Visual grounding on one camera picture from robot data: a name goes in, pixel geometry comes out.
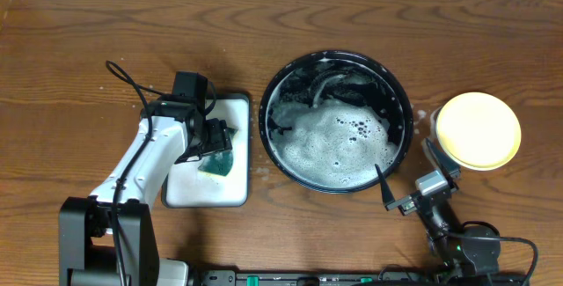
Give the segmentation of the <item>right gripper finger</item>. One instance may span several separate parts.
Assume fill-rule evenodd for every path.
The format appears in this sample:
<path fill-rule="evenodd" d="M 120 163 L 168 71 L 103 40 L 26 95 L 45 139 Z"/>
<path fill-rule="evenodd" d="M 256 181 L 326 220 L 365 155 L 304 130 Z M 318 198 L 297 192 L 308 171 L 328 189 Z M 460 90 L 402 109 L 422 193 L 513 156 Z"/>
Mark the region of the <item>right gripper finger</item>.
<path fill-rule="evenodd" d="M 455 180 L 460 177 L 461 167 L 457 162 L 439 150 L 429 138 L 424 139 L 424 144 L 431 160 L 447 180 Z"/>
<path fill-rule="evenodd" d="M 395 202 L 395 198 L 379 165 L 375 164 L 375 168 L 377 171 L 377 178 L 379 180 L 379 185 L 381 188 L 382 202 L 385 207 L 390 207 Z"/>

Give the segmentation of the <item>green sponge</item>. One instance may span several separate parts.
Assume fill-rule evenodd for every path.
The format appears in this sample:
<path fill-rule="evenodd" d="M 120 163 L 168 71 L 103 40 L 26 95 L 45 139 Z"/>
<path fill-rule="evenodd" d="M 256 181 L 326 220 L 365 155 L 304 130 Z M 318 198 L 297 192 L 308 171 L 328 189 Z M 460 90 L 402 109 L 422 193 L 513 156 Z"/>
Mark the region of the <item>green sponge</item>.
<path fill-rule="evenodd" d="M 200 172 L 226 177 L 234 164 L 232 150 L 225 150 L 206 156 L 198 166 Z"/>

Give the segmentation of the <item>yellow plate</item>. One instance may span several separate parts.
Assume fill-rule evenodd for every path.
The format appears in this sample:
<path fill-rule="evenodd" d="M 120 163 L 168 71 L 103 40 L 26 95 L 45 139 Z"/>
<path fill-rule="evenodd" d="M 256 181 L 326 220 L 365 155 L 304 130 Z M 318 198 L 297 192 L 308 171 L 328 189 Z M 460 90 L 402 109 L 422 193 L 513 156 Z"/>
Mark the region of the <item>yellow plate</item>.
<path fill-rule="evenodd" d="M 452 160 L 475 171 L 507 164 L 522 141 L 520 122 L 501 99 L 467 92 L 450 99 L 435 120 L 435 134 Z"/>

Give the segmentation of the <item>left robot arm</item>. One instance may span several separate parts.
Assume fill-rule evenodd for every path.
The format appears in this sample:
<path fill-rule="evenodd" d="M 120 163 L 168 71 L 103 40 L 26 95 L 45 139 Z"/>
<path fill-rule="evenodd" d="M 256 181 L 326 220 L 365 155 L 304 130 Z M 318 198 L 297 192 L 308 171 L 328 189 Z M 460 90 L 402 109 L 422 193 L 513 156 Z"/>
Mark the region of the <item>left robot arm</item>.
<path fill-rule="evenodd" d="M 160 258 L 150 210 L 174 165 L 231 147 L 227 124 L 195 104 L 146 106 L 134 141 L 104 182 L 59 211 L 61 285 L 188 285 L 189 266 Z"/>

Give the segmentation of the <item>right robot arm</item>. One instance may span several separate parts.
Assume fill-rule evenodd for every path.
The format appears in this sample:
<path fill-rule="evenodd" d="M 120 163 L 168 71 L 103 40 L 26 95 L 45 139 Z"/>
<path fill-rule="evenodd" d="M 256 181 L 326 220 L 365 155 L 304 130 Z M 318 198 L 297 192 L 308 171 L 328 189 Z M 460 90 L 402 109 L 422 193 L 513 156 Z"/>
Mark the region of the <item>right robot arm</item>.
<path fill-rule="evenodd" d="M 423 148 L 435 170 L 417 179 L 417 190 L 401 199 L 394 198 L 383 172 L 375 166 L 385 208 L 398 209 L 404 216 L 417 214 L 431 251 L 450 270 L 438 282 L 498 273 L 501 252 L 498 230 L 483 222 L 461 223 L 449 204 L 458 190 L 456 180 L 461 175 L 461 166 L 429 139 L 424 140 Z"/>

